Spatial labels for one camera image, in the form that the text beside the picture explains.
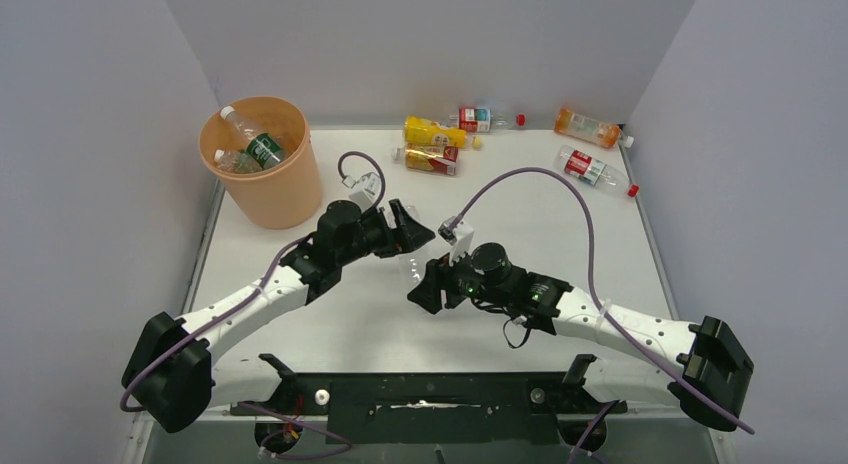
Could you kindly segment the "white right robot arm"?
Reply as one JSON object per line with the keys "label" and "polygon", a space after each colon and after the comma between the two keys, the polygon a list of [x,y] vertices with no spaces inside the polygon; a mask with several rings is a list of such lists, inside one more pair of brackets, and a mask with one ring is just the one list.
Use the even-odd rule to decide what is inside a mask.
{"label": "white right robot arm", "polygon": [[696,422],[725,432],[743,425],[754,363],[721,319],[675,321],[603,304],[566,281],[511,263],[496,243],[458,259],[429,260],[407,298],[430,314],[470,301],[484,311],[520,318],[527,329],[629,354],[668,375],[672,402]]}

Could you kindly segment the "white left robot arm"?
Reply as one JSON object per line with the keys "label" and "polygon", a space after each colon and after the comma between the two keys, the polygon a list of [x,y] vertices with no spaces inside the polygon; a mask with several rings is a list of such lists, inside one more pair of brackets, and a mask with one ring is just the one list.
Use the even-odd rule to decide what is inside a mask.
{"label": "white left robot arm", "polygon": [[258,280],[199,310],[150,318],[122,376],[120,408],[145,411],[174,433],[209,408],[268,400],[290,373],[279,359],[262,354],[220,367],[220,358],[271,321],[327,293],[340,282],[344,266],[370,255],[410,254],[435,237],[397,199],[388,208],[366,211],[348,200],[330,203],[315,231],[281,249]]}

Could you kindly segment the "red-yellow label bottle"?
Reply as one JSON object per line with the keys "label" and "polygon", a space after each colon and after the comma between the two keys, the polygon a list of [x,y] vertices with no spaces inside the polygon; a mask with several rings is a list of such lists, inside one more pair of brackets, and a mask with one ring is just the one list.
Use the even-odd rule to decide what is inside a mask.
{"label": "red-yellow label bottle", "polygon": [[410,170],[453,177],[458,169],[459,151],[455,146],[407,145],[393,148],[391,157]]}

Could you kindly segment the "green-label clear bottle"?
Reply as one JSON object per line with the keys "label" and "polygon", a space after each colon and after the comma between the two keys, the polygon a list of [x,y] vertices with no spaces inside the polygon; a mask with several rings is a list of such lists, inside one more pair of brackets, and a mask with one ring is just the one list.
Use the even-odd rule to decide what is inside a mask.
{"label": "green-label clear bottle", "polygon": [[217,169],[233,174],[253,174],[263,170],[244,150],[218,149],[213,155],[213,162]]}

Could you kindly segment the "green-label upright-lying bottle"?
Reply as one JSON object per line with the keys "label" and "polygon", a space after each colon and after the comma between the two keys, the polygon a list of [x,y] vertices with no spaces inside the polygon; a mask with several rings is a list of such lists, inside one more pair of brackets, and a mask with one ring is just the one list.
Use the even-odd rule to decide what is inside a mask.
{"label": "green-label upright-lying bottle", "polygon": [[255,161],[262,170],[282,164],[287,158],[285,149],[255,119],[225,106],[219,116],[229,126],[241,149]]}

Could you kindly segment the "red-label bottle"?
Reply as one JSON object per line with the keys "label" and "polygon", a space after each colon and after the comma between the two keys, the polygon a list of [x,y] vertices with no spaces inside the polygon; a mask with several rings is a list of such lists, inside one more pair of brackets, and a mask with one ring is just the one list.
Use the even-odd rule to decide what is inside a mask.
{"label": "red-label bottle", "polygon": [[640,190],[622,170],[567,145],[560,147],[554,166],[564,175],[616,197],[635,198]]}

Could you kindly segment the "large clear unlabelled bottle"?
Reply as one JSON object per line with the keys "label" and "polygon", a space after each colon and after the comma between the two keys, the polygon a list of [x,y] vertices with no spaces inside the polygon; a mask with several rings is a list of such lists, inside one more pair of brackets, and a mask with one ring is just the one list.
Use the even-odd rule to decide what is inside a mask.
{"label": "large clear unlabelled bottle", "polygon": [[397,257],[400,272],[402,294],[406,296],[423,280],[426,264],[431,259],[429,244],[423,244],[415,251]]}

